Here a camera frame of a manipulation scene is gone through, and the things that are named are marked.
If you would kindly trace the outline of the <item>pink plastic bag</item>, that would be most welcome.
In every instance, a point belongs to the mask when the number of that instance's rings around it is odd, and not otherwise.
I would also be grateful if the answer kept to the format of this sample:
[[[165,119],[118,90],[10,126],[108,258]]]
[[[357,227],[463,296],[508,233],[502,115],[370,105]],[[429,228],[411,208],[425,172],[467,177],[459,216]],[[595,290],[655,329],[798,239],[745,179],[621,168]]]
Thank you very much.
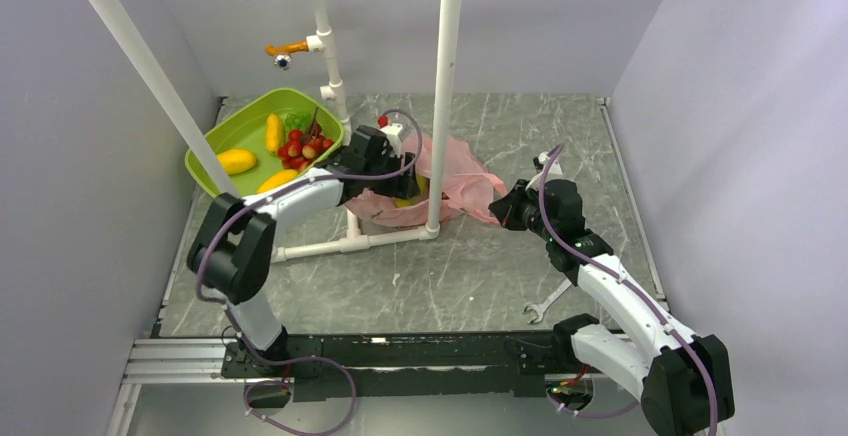
[[[467,142],[453,137],[447,139],[440,202],[442,221],[467,214],[483,223],[496,225],[498,221],[489,205],[506,193],[504,182],[473,155]],[[346,208],[358,218],[379,226],[420,226],[428,219],[429,191],[424,190],[411,204],[399,207],[395,199],[367,190],[348,201]]]

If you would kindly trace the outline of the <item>red fake cherry bunch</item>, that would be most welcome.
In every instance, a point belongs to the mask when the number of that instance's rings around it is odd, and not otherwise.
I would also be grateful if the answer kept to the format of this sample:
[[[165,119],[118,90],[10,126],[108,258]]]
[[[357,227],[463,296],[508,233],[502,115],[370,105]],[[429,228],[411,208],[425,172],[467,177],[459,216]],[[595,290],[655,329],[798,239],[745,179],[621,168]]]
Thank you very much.
[[[327,135],[325,127],[318,120],[320,109],[314,108],[311,113],[313,120],[306,132],[285,132],[286,142],[277,154],[284,169],[303,172],[335,144],[335,140]]]

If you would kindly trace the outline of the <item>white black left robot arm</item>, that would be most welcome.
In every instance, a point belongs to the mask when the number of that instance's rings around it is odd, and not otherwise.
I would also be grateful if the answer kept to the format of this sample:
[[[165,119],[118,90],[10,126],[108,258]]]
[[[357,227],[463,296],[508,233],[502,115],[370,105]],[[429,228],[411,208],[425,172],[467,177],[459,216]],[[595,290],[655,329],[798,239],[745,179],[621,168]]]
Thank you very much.
[[[423,148],[404,152],[374,127],[359,126],[348,145],[289,183],[251,200],[221,193],[202,221],[187,256],[195,292],[221,305],[247,347],[248,363],[264,376],[279,373],[288,358],[288,332],[275,316],[263,288],[278,226],[341,206],[366,190],[391,197],[418,192],[415,164]]]

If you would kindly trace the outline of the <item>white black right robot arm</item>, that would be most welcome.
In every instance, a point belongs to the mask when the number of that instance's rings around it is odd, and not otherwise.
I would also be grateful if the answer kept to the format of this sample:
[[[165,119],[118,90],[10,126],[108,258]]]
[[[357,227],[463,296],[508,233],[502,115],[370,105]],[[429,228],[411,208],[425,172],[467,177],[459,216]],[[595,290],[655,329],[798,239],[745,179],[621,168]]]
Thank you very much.
[[[541,188],[520,180],[491,213],[511,231],[530,231],[546,243],[551,265],[569,285],[593,297],[627,335],[613,335],[581,314],[557,323],[551,357],[574,371],[601,371],[630,393],[658,435],[715,435],[735,413],[729,354],[715,335],[700,336],[674,318],[629,275],[611,246],[591,231],[575,183],[556,179]]]

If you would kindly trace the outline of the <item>yellow fake fruit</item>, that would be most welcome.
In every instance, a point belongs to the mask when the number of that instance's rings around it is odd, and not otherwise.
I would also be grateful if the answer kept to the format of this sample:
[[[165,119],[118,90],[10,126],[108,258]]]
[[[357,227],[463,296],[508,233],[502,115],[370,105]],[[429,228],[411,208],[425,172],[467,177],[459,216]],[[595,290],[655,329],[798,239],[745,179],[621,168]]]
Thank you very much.
[[[247,149],[233,148],[217,154],[218,162],[227,175],[239,175],[252,170],[258,164],[256,155]]]

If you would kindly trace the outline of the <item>green fake pear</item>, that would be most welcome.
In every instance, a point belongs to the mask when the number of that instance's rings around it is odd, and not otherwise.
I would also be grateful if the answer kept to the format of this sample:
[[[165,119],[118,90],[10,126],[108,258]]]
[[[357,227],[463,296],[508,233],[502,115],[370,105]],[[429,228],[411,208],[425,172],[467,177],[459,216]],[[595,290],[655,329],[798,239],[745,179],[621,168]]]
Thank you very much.
[[[417,205],[421,202],[424,202],[426,200],[427,200],[426,196],[418,195],[418,196],[415,196],[415,197],[409,198],[409,199],[397,198],[393,201],[393,204],[396,208],[408,208],[408,207],[411,207],[411,206],[415,206],[415,205]]]

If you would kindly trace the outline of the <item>orange fake fruit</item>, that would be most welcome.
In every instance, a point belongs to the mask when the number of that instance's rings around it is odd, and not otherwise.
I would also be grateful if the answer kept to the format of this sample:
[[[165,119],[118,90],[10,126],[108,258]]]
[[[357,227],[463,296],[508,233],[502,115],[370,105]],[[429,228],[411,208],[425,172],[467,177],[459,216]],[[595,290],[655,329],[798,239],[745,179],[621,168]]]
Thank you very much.
[[[269,177],[256,190],[257,194],[266,193],[280,186],[288,184],[299,176],[299,172],[294,169],[284,169]]]

